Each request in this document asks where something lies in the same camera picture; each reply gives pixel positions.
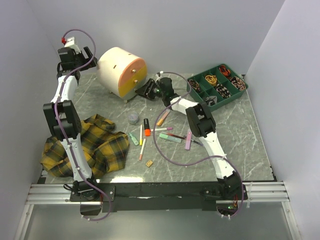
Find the round beige drawer cabinet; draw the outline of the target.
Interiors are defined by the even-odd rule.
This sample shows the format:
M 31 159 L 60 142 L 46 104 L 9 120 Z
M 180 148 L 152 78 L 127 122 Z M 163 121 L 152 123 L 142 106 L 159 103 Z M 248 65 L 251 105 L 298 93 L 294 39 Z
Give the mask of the round beige drawer cabinet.
M 145 60 L 120 47 L 106 51 L 97 62 L 97 78 L 109 92 L 127 102 L 145 84 Z

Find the small green stapler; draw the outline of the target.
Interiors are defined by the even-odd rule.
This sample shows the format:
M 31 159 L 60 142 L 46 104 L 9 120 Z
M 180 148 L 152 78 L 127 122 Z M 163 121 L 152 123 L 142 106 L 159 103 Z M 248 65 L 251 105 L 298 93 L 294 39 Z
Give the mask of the small green stapler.
M 130 139 L 132 140 L 132 142 L 133 142 L 133 144 L 135 146 L 139 146 L 140 145 L 140 143 L 138 142 L 137 138 L 131 132 L 129 133 L 129 137 L 130 137 Z

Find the small wooden eraser block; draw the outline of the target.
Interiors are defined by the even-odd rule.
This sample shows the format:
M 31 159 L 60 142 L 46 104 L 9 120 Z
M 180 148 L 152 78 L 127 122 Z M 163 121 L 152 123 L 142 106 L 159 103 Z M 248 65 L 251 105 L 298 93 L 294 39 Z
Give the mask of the small wooden eraser block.
M 149 161 L 146 162 L 145 165 L 149 168 L 152 164 L 153 164 L 153 162 L 151 160 L 149 160 Z

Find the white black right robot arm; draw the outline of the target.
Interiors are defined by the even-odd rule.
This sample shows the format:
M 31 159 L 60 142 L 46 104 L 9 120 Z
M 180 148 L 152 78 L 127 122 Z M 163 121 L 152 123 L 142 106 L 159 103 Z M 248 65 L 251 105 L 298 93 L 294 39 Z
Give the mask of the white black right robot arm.
M 194 163 L 178 163 L 165 157 L 165 159 L 177 166 L 192 166 L 205 160 L 211 160 L 216 172 L 220 196 L 224 199 L 245 199 L 245 187 L 242 177 L 236 167 L 228 160 L 219 142 L 216 130 L 216 122 L 205 102 L 193 102 L 175 93 L 172 79 L 162 77 L 158 80 L 149 79 L 135 92 L 146 99 L 161 98 L 165 110 L 172 110 L 186 115 L 189 128 L 193 136 L 199 138 L 208 156 Z

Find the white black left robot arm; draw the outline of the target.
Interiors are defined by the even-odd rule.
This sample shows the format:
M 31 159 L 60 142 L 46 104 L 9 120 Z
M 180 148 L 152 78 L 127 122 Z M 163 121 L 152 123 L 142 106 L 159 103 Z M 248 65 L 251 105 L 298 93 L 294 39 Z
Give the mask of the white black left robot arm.
M 81 71 L 97 66 L 97 58 L 85 46 L 83 51 L 64 46 L 58 49 L 58 87 L 50 103 L 43 105 L 43 112 L 50 130 L 66 151 L 73 172 L 73 186 L 88 201 L 96 200 L 100 188 L 93 176 L 81 144 L 82 124 L 72 99 L 79 85 Z

